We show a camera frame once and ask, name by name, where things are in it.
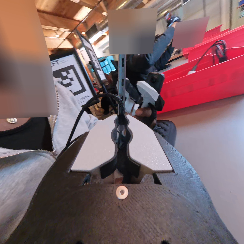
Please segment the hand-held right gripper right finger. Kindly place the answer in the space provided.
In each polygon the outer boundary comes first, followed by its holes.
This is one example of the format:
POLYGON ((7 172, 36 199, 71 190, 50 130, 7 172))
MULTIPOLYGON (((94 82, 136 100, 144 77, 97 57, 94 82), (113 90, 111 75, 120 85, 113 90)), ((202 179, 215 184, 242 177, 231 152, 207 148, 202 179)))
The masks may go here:
POLYGON ((155 133, 138 119, 127 115, 131 133, 127 145, 128 170, 132 175, 172 172, 173 168, 155 133))

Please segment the person's left hand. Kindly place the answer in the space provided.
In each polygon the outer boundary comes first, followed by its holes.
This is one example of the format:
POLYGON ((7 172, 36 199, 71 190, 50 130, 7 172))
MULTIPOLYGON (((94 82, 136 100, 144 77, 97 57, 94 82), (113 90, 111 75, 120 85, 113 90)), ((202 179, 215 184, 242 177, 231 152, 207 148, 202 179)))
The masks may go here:
POLYGON ((157 113, 154 109, 145 107, 137 109, 134 117, 153 129, 156 125, 156 115, 157 113))

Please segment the grey usb hub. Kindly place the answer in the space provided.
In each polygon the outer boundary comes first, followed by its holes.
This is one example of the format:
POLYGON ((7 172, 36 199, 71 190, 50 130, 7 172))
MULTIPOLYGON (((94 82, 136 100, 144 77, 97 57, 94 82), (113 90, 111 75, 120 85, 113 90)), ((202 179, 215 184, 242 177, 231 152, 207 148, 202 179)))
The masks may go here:
POLYGON ((125 105, 125 83, 126 83, 126 54, 119 54, 118 58, 118 95, 125 105))

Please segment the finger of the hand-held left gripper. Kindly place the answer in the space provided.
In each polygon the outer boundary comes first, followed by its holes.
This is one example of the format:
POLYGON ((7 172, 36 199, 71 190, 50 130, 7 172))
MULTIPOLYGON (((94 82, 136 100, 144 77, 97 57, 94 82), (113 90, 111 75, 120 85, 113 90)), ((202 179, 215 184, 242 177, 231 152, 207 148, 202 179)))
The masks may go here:
POLYGON ((138 81, 137 88, 143 99, 141 108, 148 107, 149 103, 155 106, 155 102, 159 97, 158 92, 153 87, 151 87, 146 81, 138 81))
POLYGON ((140 106, 143 102, 141 93, 128 79, 125 80, 125 112, 132 113, 134 106, 140 106))

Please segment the black framed marker sign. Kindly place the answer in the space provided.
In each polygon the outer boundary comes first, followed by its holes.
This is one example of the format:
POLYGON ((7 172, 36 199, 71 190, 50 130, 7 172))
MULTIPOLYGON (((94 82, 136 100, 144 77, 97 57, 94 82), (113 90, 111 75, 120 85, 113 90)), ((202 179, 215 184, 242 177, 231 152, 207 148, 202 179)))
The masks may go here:
POLYGON ((75 48, 49 55, 53 77, 66 87, 83 107, 97 95, 93 83, 75 48))
POLYGON ((96 53, 91 45, 91 43, 78 31, 77 28, 75 28, 75 31, 77 32, 83 47, 85 48, 87 55, 90 58, 91 61, 91 66, 96 74, 99 86, 102 86, 105 84, 105 82, 107 82, 107 79, 104 75, 104 72, 102 70, 102 67, 98 61, 98 58, 96 56, 96 53))

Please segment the person's black shirt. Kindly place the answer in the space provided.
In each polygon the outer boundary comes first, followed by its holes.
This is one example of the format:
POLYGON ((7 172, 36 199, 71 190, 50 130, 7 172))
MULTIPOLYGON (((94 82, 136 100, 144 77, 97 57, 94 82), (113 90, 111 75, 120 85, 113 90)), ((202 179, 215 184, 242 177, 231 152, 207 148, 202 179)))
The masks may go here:
POLYGON ((34 117, 19 126, 10 124, 0 132, 0 147, 12 150, 52 151, 51 128, 47 117, 34 117))

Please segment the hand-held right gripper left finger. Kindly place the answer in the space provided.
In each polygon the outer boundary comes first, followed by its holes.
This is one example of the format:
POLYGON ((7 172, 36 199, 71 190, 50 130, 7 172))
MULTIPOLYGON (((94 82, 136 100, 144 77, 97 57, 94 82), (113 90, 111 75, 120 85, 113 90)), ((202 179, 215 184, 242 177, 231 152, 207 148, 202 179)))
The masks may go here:
POLYGON ((118 116, 115 114, 97 122, 82 144, 71 171, 112 178, 117 164, 117 129, 118 116))

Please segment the person in grey hoodie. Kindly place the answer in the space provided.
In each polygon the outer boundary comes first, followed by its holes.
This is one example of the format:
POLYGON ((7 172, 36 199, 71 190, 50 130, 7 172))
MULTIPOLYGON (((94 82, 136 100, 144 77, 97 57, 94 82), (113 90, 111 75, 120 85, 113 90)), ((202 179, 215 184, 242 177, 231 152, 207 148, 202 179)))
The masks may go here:
MULTIPOLYGON (((64 149, 81 106, 75 96, 54 78, 58 114, 48 117, 51 128, 52 151, 12 150, 0 151, 0 233, 1 239, 16 229, 46 172, 64 149)), ((10 124, 19 126, 28 118, 1 119, 1 129, 10 124)))

